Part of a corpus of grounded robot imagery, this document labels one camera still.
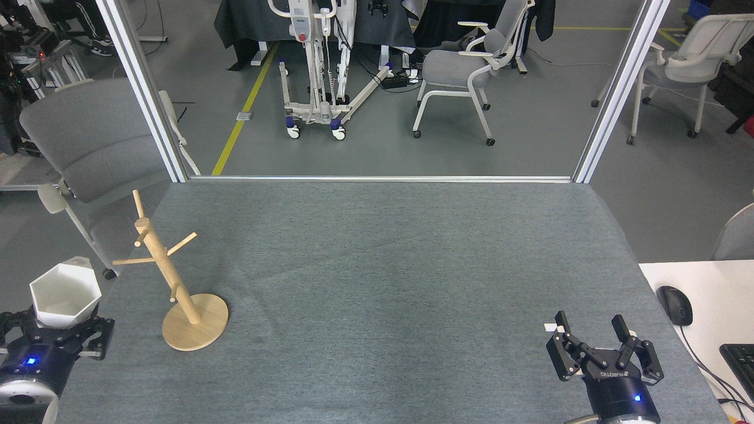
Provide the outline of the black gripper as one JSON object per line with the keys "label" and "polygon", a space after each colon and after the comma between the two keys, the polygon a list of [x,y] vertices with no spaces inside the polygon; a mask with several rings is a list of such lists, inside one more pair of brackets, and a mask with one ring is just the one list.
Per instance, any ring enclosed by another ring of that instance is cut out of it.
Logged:
{"label": "black gripper", "polygon": [[[570,331],[564,311],[555,315],[555,329],[546,344],[555,372],[562,382],[568,381],[580,369],[586,385],[593,413],[599,420],[657,420],[658,412],[645,383],[654,386],[663,379],[654,344],[641,340],[630,330],[621,314],[611,320],[615,334],[621,343],[615,367],[605,370],[595,364],[586,364],[584,359],[593,358],[593,348],[583,343]],[[631,357],[636,354],[641,372]]]}
{"label": "black gripper", "polygon": [[[7,335],[14,329],[25,333],[35,323],[34,310],[2,312],[1,347],[7,348]],[[104,360],[115,330],[115,319],[91,317],[70,329],[62,330],[54,344],[20,337],[8,346],[2,362],[2,384],[36,383],[60,396],[78,357]]]}

